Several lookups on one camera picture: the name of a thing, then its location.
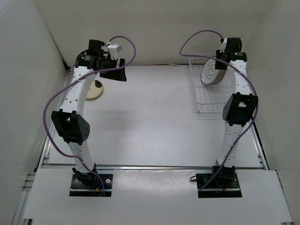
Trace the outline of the orange patterned plate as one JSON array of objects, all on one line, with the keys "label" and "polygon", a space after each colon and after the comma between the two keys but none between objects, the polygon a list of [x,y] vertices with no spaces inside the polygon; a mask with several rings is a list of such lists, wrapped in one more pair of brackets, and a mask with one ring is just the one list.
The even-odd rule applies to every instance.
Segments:
[{"label": "orange patterned plate", "polygon": [[221,74],[221,75],[222,75],[222,76],[221,76],[221,80],[224,79],[224,77],[225,77],[227,71],[228,71],[227,69],[222,71],[222,74]]}]

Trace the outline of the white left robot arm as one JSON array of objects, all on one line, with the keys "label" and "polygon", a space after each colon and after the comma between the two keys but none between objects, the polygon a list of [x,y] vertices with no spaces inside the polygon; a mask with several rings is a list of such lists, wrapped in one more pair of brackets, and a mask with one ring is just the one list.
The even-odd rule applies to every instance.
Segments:
[{"label": "white left robot arm", "polygon": [[100,183],[96,165],[93,162],[87,144],[90,125],[83,118],[83,108],[91,84],[95,80],[94,71],[104,69],[101,77],[125,82],[125,70],[117,66],[125,64],[124,59],[117,59],[121,51],[119,44],[105,44],[99,40],[90,40],[87,50],[79,53],[74,64],[72,86],[58,111],[53,111],[51,119],[56,131],[71,149],[76,163],[73,172],[76,178],[86,187],[94,188]]}]

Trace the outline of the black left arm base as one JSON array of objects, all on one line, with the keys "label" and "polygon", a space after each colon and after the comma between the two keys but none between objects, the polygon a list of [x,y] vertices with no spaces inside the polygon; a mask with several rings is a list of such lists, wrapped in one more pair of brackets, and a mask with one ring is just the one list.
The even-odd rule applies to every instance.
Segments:
[{"label": "black left arm base", "polygon": [[113,174],[82,173],[72,168],[73,176],[69,196],[80,197],[111,197],[113,187]]}]

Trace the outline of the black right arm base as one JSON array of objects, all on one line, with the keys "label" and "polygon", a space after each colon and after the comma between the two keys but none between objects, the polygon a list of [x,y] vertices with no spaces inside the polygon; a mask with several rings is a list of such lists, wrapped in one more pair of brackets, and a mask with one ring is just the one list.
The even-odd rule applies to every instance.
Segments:
[{"label": "black right arm base", "polygon": [[211,173],[196,173],[189,181],[197,185],[198,198],[241,198],[240,183],[234,166],[223,167],[217,176],[219,166],[213,166]]}]

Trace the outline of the white blue-rimmed plate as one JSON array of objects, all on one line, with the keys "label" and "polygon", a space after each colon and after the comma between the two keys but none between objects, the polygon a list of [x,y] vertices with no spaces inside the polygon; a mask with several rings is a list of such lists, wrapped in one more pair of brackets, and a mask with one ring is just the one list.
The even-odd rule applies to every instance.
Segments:
[{"label": "white blue-rimmed plate", "polygon": [[215,80],[218,70],[215,69],[215,60],[208,59],[201,70],[201,81],[203,84],[212,84]]},{"label": "white blue-rimmed plate", "polygon": [[223,80],[226,72],[227,72],[227,70],[218,70],[217,76],[216,76],[216,78],[215,78],[215,80],[213,81],[212,84],[220,83]]}]

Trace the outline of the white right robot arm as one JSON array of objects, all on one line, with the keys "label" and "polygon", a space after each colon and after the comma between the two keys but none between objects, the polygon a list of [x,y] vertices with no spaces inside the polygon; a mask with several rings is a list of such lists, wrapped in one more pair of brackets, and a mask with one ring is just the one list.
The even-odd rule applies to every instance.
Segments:
[{"label": "white right robot arm", "polygon": [[227,69],[232,88],[222,114],[225,121],[223,144],[210,176],[212,185],[220,188],[234,179],[238,139],[258,105],[258,96],[247,78],[247,55],[242,52],[239,37],[224,39],[221,49],[216,51],[216,58],[215,68]]}]

